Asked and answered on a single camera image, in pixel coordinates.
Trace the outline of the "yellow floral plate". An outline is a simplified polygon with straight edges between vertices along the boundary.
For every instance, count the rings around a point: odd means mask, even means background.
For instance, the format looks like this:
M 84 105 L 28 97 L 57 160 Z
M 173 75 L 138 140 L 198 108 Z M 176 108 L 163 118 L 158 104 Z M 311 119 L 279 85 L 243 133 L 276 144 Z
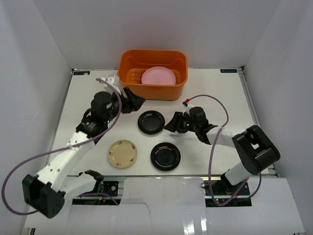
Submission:
M 129 140 L 116 141 L 109 147 L 107 158 L 116 168 L 130 167 L 137 160 L 137 147 Z

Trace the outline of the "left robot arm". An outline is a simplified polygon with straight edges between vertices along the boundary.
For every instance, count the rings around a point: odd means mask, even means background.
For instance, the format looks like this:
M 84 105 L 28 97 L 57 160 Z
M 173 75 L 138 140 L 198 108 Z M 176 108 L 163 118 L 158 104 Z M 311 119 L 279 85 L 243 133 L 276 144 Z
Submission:
M 25 202 L 47 218 L 55 217 L 68 199 L 85 192 L 99 195 L 103 191 L 103 176 L 88 170 L 74 180 L 72 187 L 63 186 L 69 172 L 113 127 L 120 114 L 138 111 L 145 99 L 129 88 L 123 93 L 97 92 L 85 111 L 64 150 L 34 176 L 22 180 Z

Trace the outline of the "black plate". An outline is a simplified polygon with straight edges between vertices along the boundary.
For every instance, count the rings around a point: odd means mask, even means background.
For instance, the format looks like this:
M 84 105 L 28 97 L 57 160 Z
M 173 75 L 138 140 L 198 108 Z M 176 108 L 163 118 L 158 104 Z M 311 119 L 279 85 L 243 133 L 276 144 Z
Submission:
M 161 142 L 152 149 L 150 159 L 156 169 L 167 172 L 178 167 L 181 160 L 181 154 L 174 144 Z
M 147 135 L 155 135 L 161 132 L 165 126 L 164 116 L 154 110 L 143 112 L 138 120 L 137 125 L 139 129 Z

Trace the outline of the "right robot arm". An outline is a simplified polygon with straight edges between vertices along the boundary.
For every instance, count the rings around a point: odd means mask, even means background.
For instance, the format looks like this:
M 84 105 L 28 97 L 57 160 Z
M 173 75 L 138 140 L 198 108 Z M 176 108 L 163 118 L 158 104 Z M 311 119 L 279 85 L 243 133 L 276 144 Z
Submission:
M 240 162 L 221 176 L 221 190 L 226 195 L 233 195 L 241 182 L 281 158 L 276 146 L 258 125 L 245 130 L 223 128 L 218 134 L 220 127 L 209 123 L 201 107 L 190 108 L 188 112 L 175 112 L 164 129 L 181 134 L 193 132 L 205 144 L 215 143 L 236 149 Z

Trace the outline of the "pink plate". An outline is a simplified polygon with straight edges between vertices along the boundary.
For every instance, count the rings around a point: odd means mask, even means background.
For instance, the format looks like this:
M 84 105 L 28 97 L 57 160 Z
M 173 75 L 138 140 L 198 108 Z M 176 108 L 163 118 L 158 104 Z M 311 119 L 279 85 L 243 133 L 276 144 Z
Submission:
M 152 67 L 143 73 L 141 83 L 144 85 L 175 85 L 176 77 L 168 68 Z

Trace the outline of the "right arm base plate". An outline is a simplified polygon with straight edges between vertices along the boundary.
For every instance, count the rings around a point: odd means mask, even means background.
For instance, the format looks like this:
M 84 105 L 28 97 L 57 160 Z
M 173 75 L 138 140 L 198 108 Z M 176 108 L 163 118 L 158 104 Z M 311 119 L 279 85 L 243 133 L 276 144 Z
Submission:
M 241 184 L 237 184 L 235 186 L 227 186 L 221 180 L 213 180 L 212 181 L 212 190 L 214 196 L 231 196 L 234 194 L 234 192 L 239 188 Z M 210 190 L 209 190 L 209 182 L 204 181 L 200 185 L 201 188 L 204 189 L 204 193 L 206 196 L 210 196 Z M 242 187 L 242 189 L 238 192 L 238 196 L 249 196 L 250 190 L 248 187 L 248 184 L 245 183 L 245 185 Z

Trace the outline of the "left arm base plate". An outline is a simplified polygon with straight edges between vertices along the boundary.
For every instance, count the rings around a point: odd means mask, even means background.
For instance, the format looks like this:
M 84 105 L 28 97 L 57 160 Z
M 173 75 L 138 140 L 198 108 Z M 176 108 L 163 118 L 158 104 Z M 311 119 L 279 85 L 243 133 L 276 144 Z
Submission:
M 102 193 L 105 193 L 111 197 L 118 195 L 119 182 L 118 181 L 103 181 Z

